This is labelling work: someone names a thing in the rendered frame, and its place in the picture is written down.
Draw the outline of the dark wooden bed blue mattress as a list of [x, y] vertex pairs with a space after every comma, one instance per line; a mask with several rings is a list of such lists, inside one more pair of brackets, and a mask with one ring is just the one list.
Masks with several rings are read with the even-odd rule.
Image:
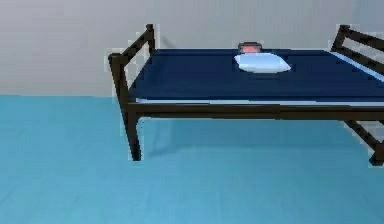
[[384, 64], [345, 47], [347, 39], [384, 53], [384, 40], [342, 25], [329, 51], [277, 49], [289, 70], [252, 74], [234, 49], [158, 49], [148, 25], [108, 57], [133, 160], [142, 117], [339, 120], [371, 147], [371, 164], [384, 165], [384, 140], [362, 126], [384, 124]]

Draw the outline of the white pillow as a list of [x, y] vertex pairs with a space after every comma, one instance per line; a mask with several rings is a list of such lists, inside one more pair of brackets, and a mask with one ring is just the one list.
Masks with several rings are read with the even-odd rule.
[[280, 56], [272, 53], [245, 53], [234, 57], [238, 67], [252, 73], [279, 73], [291, 69]]

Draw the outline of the small pink black-framed object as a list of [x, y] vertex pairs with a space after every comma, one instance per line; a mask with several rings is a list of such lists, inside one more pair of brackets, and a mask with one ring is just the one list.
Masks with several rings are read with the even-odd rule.
[[238, 44], [238, 51], [241, 54], [259, 53], [262, 50], [262, 45], [258, 42], [241, 42]]

